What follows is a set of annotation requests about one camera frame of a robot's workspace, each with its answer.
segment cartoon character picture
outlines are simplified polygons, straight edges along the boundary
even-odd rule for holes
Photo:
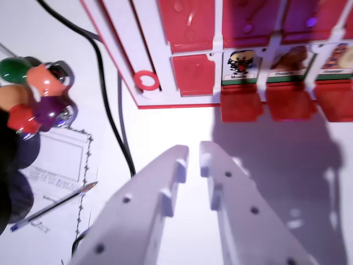
[[[253,66],[254,57],[255,52],[252,50],[235,51],[229,57],[228,64],[235,75],[248,73],[247,69]]]
[[[353,51],[347,43],[341,43],[332,51],[322,69],[352,68]]]
[[[299,71],[305,69],[304,60],[308,57],[305,46],[295,46],[271,66],[272,70],[277,71]]]

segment pen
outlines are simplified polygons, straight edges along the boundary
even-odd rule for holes
[[[10,230],[11,232],[14,232],[20,228],[22,228],[23,226],[29,224],[30,222],[34,221],[35,219],[47,214],[49,211],[53,210],[55,207],[60,206],[65,204],[66,202],[70,201],[71,199],[86,193],[87,191],[89,191],[90,189],[92,189],[98,182],[92,182],[89,183],[87,185],[84,185],[82,187],[80,187],[79,189],[75,190],[74,192],[66,195],[65,197],[61,198],[60,200],[58,200],[56,203],[53,203],[47,207],[44,207],[43,209],[37,211],[36,213],[28,216],[27,218],[18,221],[16,224],[14,224],[13,226],[11,226]]]

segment white table surface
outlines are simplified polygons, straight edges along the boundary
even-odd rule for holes
[[[48,4],[95,32],[78,0],[48,0]],[[1,1],[0,25],[0,42],[17,55],[43,62],[64,60],[75,74],[69,95],[82,110],[75,126],[90,128],[101,141],[99,185],[92,191],[94,218],[130,177],[104,114],[95,53],[83,37],[48,15],[34,0]],[[103,45],[99,47],[110,105],[119,124],[116,69]],[[173,145],[190,147],[187,181],[180,186],[175,217],[165,223],[158,264],[222,264],[216,213],[209,209],[207,183],[199,174],[199,142],[204,140],[219,143],[236,158],[280,218],[296,227],[293,234],[322,265],[353,264],[353,123],[329,124],[319,114],[307,122],[275,123],[266,109],[256,123],[225,125],[219,108],[138,110],[125,85],[122,93],[137,171]],[[94,119],[103,120],[99,126],[87,124],[83,115],[89,112],[85,109],[94,110]],[[335,226],[330,213],[338,216]]]

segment paper sheet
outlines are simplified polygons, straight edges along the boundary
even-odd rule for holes
[[[98,154],[92,151],[95,142],[90,133],[73,128],[51,129],[40,133],[39,143],[39,154],[30,165],[20,157],[23,169],[19,172],[26,177],[34,199],[29,214],[97,178]],[[26,189],[19,189],[21,198],[12,201],[26,206],[28,202],[21,196]],[[16,232],[11,233],[8,225],[0,236],[1,264],[67,264],[73,241],[89,226],[91,206],[87,197],[89,193]]]

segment character card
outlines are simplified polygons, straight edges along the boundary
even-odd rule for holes
[[[309,46],[280,46],[268,76],[268,83],[302,81],[313,60]]]
[[[349,79],[353,73],[353,43],[338,44],[319,71],[317,80]]]
[[[223,53],[222,85],[256,83],[261,57],[254,50]]]

